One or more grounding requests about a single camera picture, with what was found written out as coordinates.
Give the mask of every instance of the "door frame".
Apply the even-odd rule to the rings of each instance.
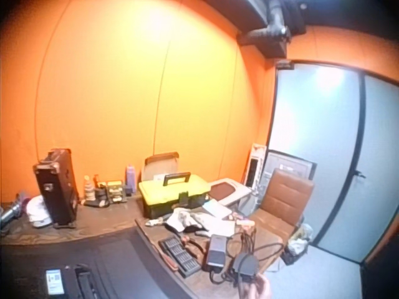
[[[266,140],[266,156],[269,152],[269,143],[270,143],[270,138],[271,138],[271,133],[273,129],[273,124],[274,124],[274,116],[276,112],[276,103],[277,103],[277,88],[278,88],[278,72],[279,70],[287,70],[287,60],[282,60],[283,64],[282,67],[279,66],[279,62],[276,63],[276,70],[275,70],[275,80],[274,80],[274,95],[273,95],[273,103],[272,103],[272,115],[271,115],[271,120],[270,120],[270,127],[269,131],[267,133],[267,140]],[[291,65],[292,68],[289,69],[295,69],[295,64],[307,64],[307,65],[318,65],[318,66],[324,66],[324,67],[336,67],[340,69],[345,69],[345,70],[350,70],[353,72],[356,72],[359,77],[359,123],[358,123],[358,131],[357,131],[357,137],[355,141],[355,149],[353,151],[353,156],[352,156],[352,161],[349,166],[349,170],[347,173],[347,177],[345,178],[344,185],[342,186],[341,192],[337,198],[337,201],[334,204],[334,207],[332,208],[327,220],[324,222],[320,232],[317,234],[315,239],[312,241],[312,245],[320,250],[323,250],[325,252],[328,252],[332,255],[335,255],[337,257],[340,257],[341,259],[348,260],[350,262],[359,264],[361,266],[365,265],[365,261],[367,257],[373,252],[375,247],[378,245],[378,243],[382,240],[383,236],[386,234],[387,230],[389,229],[389,226],[392,224],[394,221],[396,215],[399,212],[399,204],[396,209],[396,213],[394,213],[392,219],[390,220],[389,224],[384,230],[384,233],[380,236],[380,238],[377,240],[376,244],[371,248],[369,253],[365,256],[365,258],[359,263],[354,260],[348,259],[346,257],[343,257],[339,254],[335,254],[333,252],[330,252],[326,249],[323,249],[319,247],[320,241],[323,239],[324,235],[327,233],[328,229],[330,228],[331,224],[333,223],[334,219],[336,218],[337,214],[339,213],[339,210],[342,207],[342,204],[345,201],[345,198],[347,196],[347,193],[349,191],[350,185],[352,183],[352,178],[355,175],[355,172],[357,170],[357,164],[360,158],[360,153],[362,151],[362,145],[363,145],[363,136],[364,136],[364,129],[365,129],[365,117],[366,117],[366,88],[365,88],[365,76],[371,76],[375,77],[377,79],[380,79],[382,81],[385,81],[387,83],[396,85],[399,87],[399,81],[393,80],[391,78],[385,77],[383,75],[377,74],[375,72],[371,72],[368,70],[364,70],[358,67],[351,67],[348,65],[344,64],[338,64],[338,63],[332,63],[332,62],[323,62],[323,61],[318,61],[318,60],[302,60],[302,59],[293,59],[289,60],[289,64]]]

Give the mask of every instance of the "brown leather chair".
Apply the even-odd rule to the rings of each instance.
[[[249,218],[286,244],[312,195],[314,183],[275,169],[261,206]]]

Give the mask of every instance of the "desk surface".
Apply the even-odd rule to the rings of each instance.
[[[105,209],[79,206],[77,214],[76,229],[54,229],[52,226],[42,229],[33,228],[27,217],[22,216],[9,225],[9,234],[1,238],[2,245],[38,245],[67,242],[88,237],[95,237],[122,229],[136,226],[136,219],[147,237],[156,245],[158,241],[173,235],[164,227],[145,227],[146,219],[143,218],[143,206],[139,195],[131,197],[126,204],[114,204]],[[207,248],[209,239],[190,234],[204,248]],[[256,244],[259,247],[274,242],[282,242],[277,235],[257,228]],[[230,241],[229,252],[235,255],[239,252],[241,243],[239,237],[237,241]],[[258,258],[262,258],[275,251],[275,247],[261,250],[256,253]],[[260,263],[260,270],[263,272],[273,261],[271,258]],[[233,288],[231,283],[225,282],[222,285],[213,285],[209,280],[209,273],[199,271],[196,274],[184,279],[179,273],[175,275],[183,281],[200,298],[238,298],[237,288]]]
[[[174,234],[168,230],[166,230],[163,226],[157,227],[146,227],[145,226],[146,219],[138,220],[138,225],[144,231],[145,235],[155,244],[158,248],[158,241],[172,237]],[[192,239],[197,241],[202,247],[208,248],[209,238],[196,236],[194,234],[188,234]],[[265,230],[261,227],[257,228],[256,231],[256,247],[260,247],[262,245],[271,244],[275,242],[282,242],[281,238],[277,235]],[[235,256],[239,253],[241,248],[241,241],[239,236],[235,236],[233,240],[229,241],[228,251],[232,256]],[[255,256],[259,259],[272,254],[279,247],[269,247],[259,252],[255,253]],[[274,261],[276,256],[264,260],[259,263],[260,272],[264,272],[265,269],[270,266],[270,264]],[[229,265],[231,258],[227,258],[226,265]],[[175,272],[175,275],[181,279],[195,294],[198,295],[199,298],[238,298],[237,288],[233,288],[232,284],[229,282],[224,282],[221,285],[214,285],[209,280],[209,272],[205,272],[200,270],[199,272],[192,274],[188,278],[183,278],[179,273]],[[215,275],[215,280],[220,280],[218,275]]]
[[[141,196],[128,198],[124,204],[112,204],[106,208],[79,206],[76,229],[55,229],[51,225],[36,229],[26,215],[13,220],[9,233],[1,238],[2,245],[38,245],[80,240],[109,234],[136,226],[135,219],[143,217]]]

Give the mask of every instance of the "toolbox latch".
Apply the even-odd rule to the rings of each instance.
[[[186,207],[188,206],[188,201],[190,198],[188,197],[188,191],[179,193],[179,206]]]

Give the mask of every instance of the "gray floor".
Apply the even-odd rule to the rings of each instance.
[[[294,265],[265,272],[272,299],[361,299],[359,265],[315,247]]]

